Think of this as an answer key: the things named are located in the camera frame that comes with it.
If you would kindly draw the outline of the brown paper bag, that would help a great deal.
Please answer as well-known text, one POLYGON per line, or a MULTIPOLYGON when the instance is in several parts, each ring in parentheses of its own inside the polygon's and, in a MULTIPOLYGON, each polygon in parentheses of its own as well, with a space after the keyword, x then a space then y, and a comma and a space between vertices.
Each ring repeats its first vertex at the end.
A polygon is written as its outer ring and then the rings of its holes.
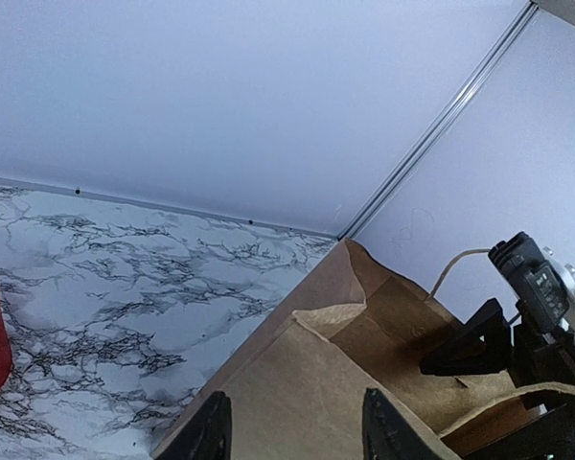
MULTIPOLYGON (((498 409, 520 427, 575 400, 566 383, 516 387, 509 366, 423 375, 422 358, 465 323, 363 246, 342 241, 203 386, 153 457, 216 391, 231 399, 230 459, 363 459, 367 388, 378 388, 440 459, 463 459, 443 438, 481 415, 498 409)), ((575 310, 557 327, 575 343, 575 310)))

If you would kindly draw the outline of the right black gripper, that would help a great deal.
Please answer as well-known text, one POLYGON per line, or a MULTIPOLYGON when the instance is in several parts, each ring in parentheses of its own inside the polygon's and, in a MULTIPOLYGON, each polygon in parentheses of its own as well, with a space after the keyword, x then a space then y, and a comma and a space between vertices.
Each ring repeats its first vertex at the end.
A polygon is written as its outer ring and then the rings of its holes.
MULTIPOLYGON (((439 377, 489 375, 507 367, 516 387, 544 382, 575 386, 574 333, 561 327, 539 333, 528 322, 510 327, 492 298, 420 361, 423 375, 439 377)), ((495 409, 491 417, 477 417, 443 442, 463 459, 575 459, 575 400, 520 427, 511 427, 513 420, 495 409)))

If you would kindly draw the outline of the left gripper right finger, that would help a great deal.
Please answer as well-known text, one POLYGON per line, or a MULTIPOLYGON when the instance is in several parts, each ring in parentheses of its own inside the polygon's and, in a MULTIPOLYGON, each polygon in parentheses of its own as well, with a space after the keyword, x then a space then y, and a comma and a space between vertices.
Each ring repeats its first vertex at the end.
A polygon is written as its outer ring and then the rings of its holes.
POLYGON ((364 393, 362 447, 364 460, 440 459, 378 388, 364 393))

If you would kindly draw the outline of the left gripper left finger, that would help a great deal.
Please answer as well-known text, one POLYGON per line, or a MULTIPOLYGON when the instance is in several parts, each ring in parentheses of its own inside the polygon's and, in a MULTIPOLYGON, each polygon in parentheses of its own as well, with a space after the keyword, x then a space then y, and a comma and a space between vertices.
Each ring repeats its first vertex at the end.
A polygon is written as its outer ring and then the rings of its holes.
POLYGON ((216 391, 179 430, 157 459, 229 460, 232 431, 231 399, 223 391, 216 391))

